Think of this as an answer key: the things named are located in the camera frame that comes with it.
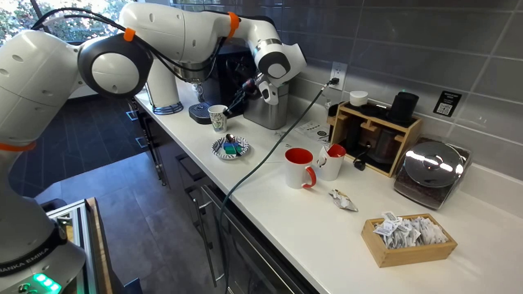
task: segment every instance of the gray tile wall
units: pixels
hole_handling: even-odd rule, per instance
[[[392,102],[420,94],[430,136],[461,143],[485,164],[523,179],[521,0],[173,0],[185,9],[268,14],[309,66],[292,94],[312,97],[332,61],[346,61],[345,94]],[[462,92],[453,117],[433,114],[441,89]]]

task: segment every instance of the green light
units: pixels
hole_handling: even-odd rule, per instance
[[[46,277],[46,274],[34,274],[34,277],[36,277],[36,280],[46,280],[47,277]]]
[[[51,290],[60,292],[60,285],[59,285],[59,283],[52,283],[52,285],[51,285]]]
[[[62,290],[62,285],[46,274],[33,274],[33,279],[42,294],[59,294]]]

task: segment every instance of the cardboard box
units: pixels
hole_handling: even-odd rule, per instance
[[[440,225],[430,213],[410,213],[402,217],[415,218],[418,215],[430,218],[433,223]],[[387,248],[387,244],[382,241],[382,236],[374,233],[374,228],[379,223],[382,223],[382,220],[384,220],[382,217],[369,218],[364,221],[361,230],[361,236],[366,241],[379,267],[444,259],[458,246],[454,238],[440,225],[443,233],[448,236],[446,243],[418,244],[412,248]]]

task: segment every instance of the wooden rack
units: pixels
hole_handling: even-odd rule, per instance
[[[407,125],[381,117],[366,115],[356,107],[340,104],[333,120],[330,141],[342,143],[350,158],[360,156],[373,169],[392,176],[402,159],[405,148],[418,140],[422,120],[412,117]],[[376,159],[377,141],[387,145],[389,159]]]

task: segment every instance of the window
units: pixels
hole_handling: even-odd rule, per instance
[[[127,0],[2,0],[0,1],[0,43],[18,30],[28,29],[46,11],[60,6],[78,6],[101,12],[118,21],[119,9]],[[111,34],[113,27],[87,17],[52,17],[47,32],[70,42],[82,43],[87,38]]]

